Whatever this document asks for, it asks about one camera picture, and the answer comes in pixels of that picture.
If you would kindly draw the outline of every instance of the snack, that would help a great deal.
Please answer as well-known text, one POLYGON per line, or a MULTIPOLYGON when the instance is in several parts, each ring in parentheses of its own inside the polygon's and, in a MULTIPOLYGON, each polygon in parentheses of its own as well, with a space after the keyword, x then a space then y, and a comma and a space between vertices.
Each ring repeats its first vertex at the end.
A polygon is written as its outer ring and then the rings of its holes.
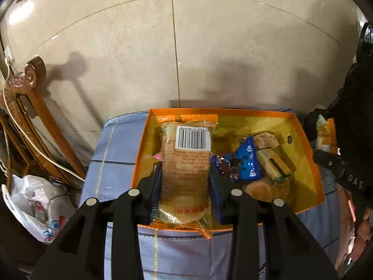
POLYGON ((252 136, 243 140, 234 153, 216 154, 211 157, 211 162, 219 174, 229 174, 233 182, 256 180, 262 176, 252 136))
POLYGON ((320 149, 331 154, 337 154, 338 148, 334 119, 329 118, 328 120, 325 120, 322 115, 319 115, 316 122, 316 129, 318 130, 316 149, 320 149))
POLYGON ((245 192, 256 200, 272 202, 281 198, 286 204, 291 204, 290 177, 283 181, 273 181, 267 174, 246 186, 245 192))
POLYGON ((291 176, 291 170, 271 148, 259 150, 257 157, 272 180, 280 181, 291 176))
POLYGON ((280 145, 275 135, 267 131, 255 135, 254 144, 257 149, 275 148, 276 146, 280 145))
POLYGON ((252 136, 248 136, 234 154, 226 155, 225 159, 229 160, 231 179, 234 181, 256 180, 262 176, 252 136))
POLYGON ((225 159, 222 154, 215 154, 211 156, 211 163, 215 166, 219 175, 230 174, 229 161, 225 159))
POLYGON ((162 187, 157 223, 194 228, 209 238, 211 208, 208 195, 210 131, 208 122, 162 124, 162 187))

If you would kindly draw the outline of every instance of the white cable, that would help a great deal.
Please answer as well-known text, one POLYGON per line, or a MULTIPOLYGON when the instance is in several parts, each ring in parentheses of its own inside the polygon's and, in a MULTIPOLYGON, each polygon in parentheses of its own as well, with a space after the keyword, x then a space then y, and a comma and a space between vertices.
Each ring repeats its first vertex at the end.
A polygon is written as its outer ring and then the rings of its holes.
MULTIPOLYGON (((5 130, 4 130, 4 138, 5 138, 5 144, 6 144, 6 153, 8 155, 8 162, 9 162, 10 161, 9 143, 8 143, 8 137, 6 135, 5 130)), ((0 159, 0 162, 1 162, 1 164, 0 164, 1 170, 3 171, 3 173, 5 174, 5 176, 8 177, 8 168, 4 165, 3 160, 0 159)))
POLYGON ((50 159, 49 157, 47 157, 39 148, 36 147, 36 145, 30 140, 29 136, 24 132, 24 130, 21 128, 21 126, 17 123, 17 121, 14 119, 12 113, 10 112, 9 110, 9 107, 8 107, 8 104, 6 103, 6 100, 5 100, 5 86, 6 86, 6 83, 8 82, 9 80, 9 75, 10 75, 10 65, 8 63, 8 59, 5 58, 5 64, 6 66, 8 67, 8 74, 6 76, 6 79, 5 79, 5 82, 4 82, 4 89, 3 89, 3 99, 4 99, 4 103, 5 103, 5 107, 6 107, 6 110, 8 111, 8 114, 9 116, 12 118, 14 124, 18 127, 18 129, 21 131, 21 133, 26 137, 27 141, 29 141, 29 143, 32 145, 33 148, 35 148, 35 150, 40 154, 42 155, 42 157, 44 157, 44 159, 46 159, 47 161, 49 161, 50 163, 54 164, 55 166, 59 167, 60 169, 68 172, 69 174, 72 174, 73 176, 77 177, 79 180, 85 182, 85 180, 80 177, 79 175, 77 175, 76 173, 72 172, 71 170, 63 167, 62 165, 59 165, 57 162, 53 161, 52 159, 50 159))

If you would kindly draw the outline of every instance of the tile grout line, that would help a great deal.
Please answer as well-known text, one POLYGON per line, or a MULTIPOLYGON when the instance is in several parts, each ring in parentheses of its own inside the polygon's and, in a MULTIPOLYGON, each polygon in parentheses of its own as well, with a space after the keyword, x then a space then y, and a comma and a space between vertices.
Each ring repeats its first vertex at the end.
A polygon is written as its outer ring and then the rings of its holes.
MULTIPOLYGON (((89 18, 90 16, 93 16, 95 14, 98 14, 102 11, 105 11, 105 10, 108 10, 110 8, 113 8, 113 7, 117 7, 117 6, 121 6, 123 4, 127 4, 129 2, 136 2, 136 1, 139 1, 139 0, 128 0, 128 1, 124 1, 124 2, 121 2, 121 3, 117 3, 115 5, 111 5, 111 6, 108 6, 108 7, 105 7, 103 9, 100 9, 100 10, 97 10, 95 12, 92 12, 86 16, 84 16, 83 18, 80 18, 79 20, 76 20, 74 21, 73 23, 69 24, 68 26, 65 26, 63 29, 60 29, 59 31, 57 31, 56 33, 54 33, 55 35, 63 32, 64 30, 68 29, 69 27, 73 26, 74 24, 77 24, 79 23, 80 21, 84 20, 84 19, 87 19, 89 18)), ((44 42, 42 42, 38 47, 36 47, 34 50, 31 51, 31 53, 27 56, 27 58, 25 58, 21 63, 25 63, 27 62, 27 60, 29 59, 29 57, 31 57, 31 55, 33 55, 40 47, 42 47, 44 44, 46 44, 48 41, 50 40, 50 38, 46 39, 44 42)))
POLYGON ((303 19, 303 18, 301 18, 301 17, 298 17, 297 15, 292 14, 292 13, 290 13, 290 12, 288 12, 288 11, 282 9, 282 8, 279 8, 279 7, 276 7, 276 6, 273 6, 273 5, 267 4, 267 3, 262 3, 262 2, 259 2, 259 1, 257 1, 257 0, 247 0, 247 1, 253 1, 253 2, 257 2, 257 3, 261 3, 261 4, 264 4, 264 5, 267 5, 267 6, 269 6, 269 7, 275 8, 275 9, 277 9, 277 10, 283 11, 284 13, 287 13, 287 14, 289 14, 289 15, 291 15, 291 16, 294 16, 294 17, 296 17, 296 18, 298 18, 298 19, 300 19, 300 20, 303 20, 304 22, 306 22, 306 23, 308 23, 309 25, 313 26, 314 28, 318 29, 319 31, 321 31, 321 32, 324 33, 325 35, 327 35, 327 36, 329 36, 330 38, 332 38, 332 39, 333 39, 335 42, 337 42, 339 45, 341 45, 341 43, 340 43, 337 39, 335 39, 333 36, 331 36, 330 34, 328 34, 328 33, 325 32, 325 31, 323 31, 321 28, 317 27, 316 25, 312 24, 311 22, 307 21, 306 19, 303 19))
POLYGON ((173 0, 171 0, 171 7, 172 7, 173 40, 174 40, 174 43, 175 43, 176 76, 178 78, 179 107, 181 107, 180 83, 179 83, 179 64, 178 64, 178 51, 177 51, 177 48, 176 48, 175 12, 174 12, 174 8, 173 8, 173 0))

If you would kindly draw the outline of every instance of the power outlet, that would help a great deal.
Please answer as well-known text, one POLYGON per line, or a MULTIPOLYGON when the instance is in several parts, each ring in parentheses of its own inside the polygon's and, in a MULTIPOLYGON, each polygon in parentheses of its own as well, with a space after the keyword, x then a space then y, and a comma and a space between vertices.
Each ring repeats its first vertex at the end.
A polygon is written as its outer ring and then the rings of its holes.
POLYGON ((4 55, 5 57, 9 57, 10 63, 12 64, 14 59, 13 59, 12 53, 10 52, 9 45, 5 48, 4 55))

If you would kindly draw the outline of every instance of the wrapped bread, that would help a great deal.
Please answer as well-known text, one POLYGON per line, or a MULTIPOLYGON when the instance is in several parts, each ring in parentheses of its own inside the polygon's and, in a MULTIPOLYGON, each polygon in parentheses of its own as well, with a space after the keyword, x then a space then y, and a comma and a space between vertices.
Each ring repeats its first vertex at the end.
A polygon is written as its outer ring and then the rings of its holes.
POLYGON ((157 217, 152 225, 159 229, 192 228, 210 239, 210 133, 216 126, 217 115, 183 117, 188 118, 186 123, 159 119, 166 121, 162 123, 162 184, 157 217), (200 119, 201 116, 216 121, 207 122, 200 119))
MULTIPOLYGON (((187 224, 199 220, 210 209, 208 203, 210 149, 177 148, 179 145, 176 144, 178 126, 185 127, 177 122, 164 124, 162 189, 159 209, 163 219, 187 224)), ((207 134, 208 130, 205 128, 193 130, 191 127, 190 133, 201 135, 202 133, 207 134)), ((193 145, 195 143, 185 144, 185 147, 193 145)))

